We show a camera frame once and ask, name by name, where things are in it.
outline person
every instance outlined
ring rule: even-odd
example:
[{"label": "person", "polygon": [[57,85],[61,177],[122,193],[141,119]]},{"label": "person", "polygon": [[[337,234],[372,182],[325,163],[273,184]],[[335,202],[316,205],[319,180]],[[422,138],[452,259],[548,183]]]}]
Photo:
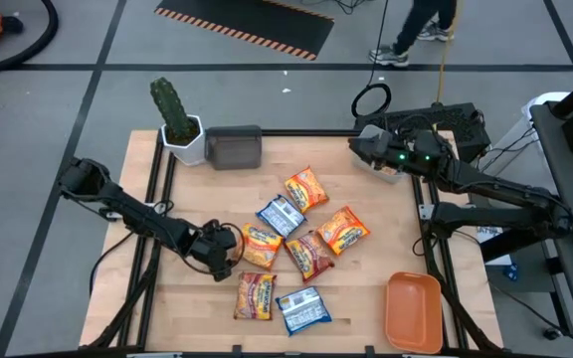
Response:
[{"label": "person", "polygon": [[[457,9],[457,0],[414,0],[397,42],[371,50],[370,61],[394,67],[408,66],[408,50],[415,40],[448,41]],[[439,21],[431,20],[439,13]]]}]

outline orange plastic tray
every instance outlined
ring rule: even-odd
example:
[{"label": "orange plastic tray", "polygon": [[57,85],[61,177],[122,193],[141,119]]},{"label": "orange plastic tray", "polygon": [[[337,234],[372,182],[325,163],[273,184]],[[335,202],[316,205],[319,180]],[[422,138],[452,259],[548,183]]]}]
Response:
[{"label": "orange plastic tray", "polygon": [[434,354],[442,349],[442,294],[426,274],[396,272],[386,287],[386,337],[401,350]]}]

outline orange snack bag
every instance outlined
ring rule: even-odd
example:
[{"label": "orange snack bag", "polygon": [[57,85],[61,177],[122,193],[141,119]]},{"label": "orange snack bag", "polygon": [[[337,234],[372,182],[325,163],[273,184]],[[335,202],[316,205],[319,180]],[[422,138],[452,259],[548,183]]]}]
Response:
[{"label": "orange snack bag", "polygon": [[370,234],[348,206],[339,209],[331,220],[316,231],[336,255],[355,244],[359,238]]},{"label": "orange snack bag", "polygon": [[234,318],[271,319],[274,274],[240,273]]},{"label": "orange snack bag", "polygon": [[319,185],[310,167],[300,171],[285,181],[285,186],[301,213],[317,204],[328,201],[328,196]]},{"label": "orange snack bag", "polygon": [[285,246],[299,270],[302,271],[304,283],[314,279],[325,269],[335,266],[313,231],[301,238],[286,239]]},{"label": "orange snack bag", "polygon": [[243,255],[245,260],[263,269],[271,269],[278,256],[283,237],[251,224],[245,224],[243,227],[243,237],[245,238]]}]

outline snack bag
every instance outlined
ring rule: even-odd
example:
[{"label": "snack bag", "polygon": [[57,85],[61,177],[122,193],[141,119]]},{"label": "snack bag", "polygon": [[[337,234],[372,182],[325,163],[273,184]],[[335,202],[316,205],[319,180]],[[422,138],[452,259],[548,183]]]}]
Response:
[{"label": "snack bag", "polygon": [[325,269],[335,266],[313,231],[301,238],[285,240],[285,246],[299,270],[302,271],[304,283],[314,279]]},{"label": "snack bag", "polygon": [[240,273],[234,318],[271,319],[274,274]]},{"label": "snack bag", "polygon": [[301,289],[284,297],[278,297],[276,302],[285,317],[289,337],[315,323],[332,321],[322,297],[315,287]]},{"label": "snack bag", "polygon": [[256,216],[284,238],[306,220],[304,215],[282,195],[277,195],[265,209],[256,213]]},{"label": "snack bag", "polygon": [[357,239],[370,234],[348,206],[339,209],[330,221],[316,231],[336,255],[355,244]]},{"label": "snack bag", "polygon": [[288,178],[285,186],[302,213],[317,204],[328,201],[324,189],[317,182],[310,167]]},{"label": "snack bag", "polygon": [[278,256],[283,237],[245,224],[243,238],[245,238],[245,260],[263,269],[271,269]]}]

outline sneaker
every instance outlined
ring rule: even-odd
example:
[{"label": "sneaker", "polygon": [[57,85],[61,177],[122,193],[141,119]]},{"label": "sneaker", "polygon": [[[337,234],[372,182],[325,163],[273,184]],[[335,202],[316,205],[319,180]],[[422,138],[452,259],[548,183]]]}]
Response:
[{"label": "sneaker", "polygon": [[368,54],[369,57],[374,58],[380,56],[383,53],[388,53],[393,51],[393,45],[381,45],[377,50],[371,50]]},{"label": "sneaker", "polygon": [[378,65],[392,65],[398,68],[408,67],[408,52],[397,55],[390,46],[388,49],[380,48],[379,51],[371,51],[369,59]]},{"label": "sneaker", "polygon": [[448,41],[450,29],[444,30],[439,27],[435,21],[431,21],[428,25],[424,26],[422,32],[419,33],[417,36],[417,40],[424,40],[424,41]]}]

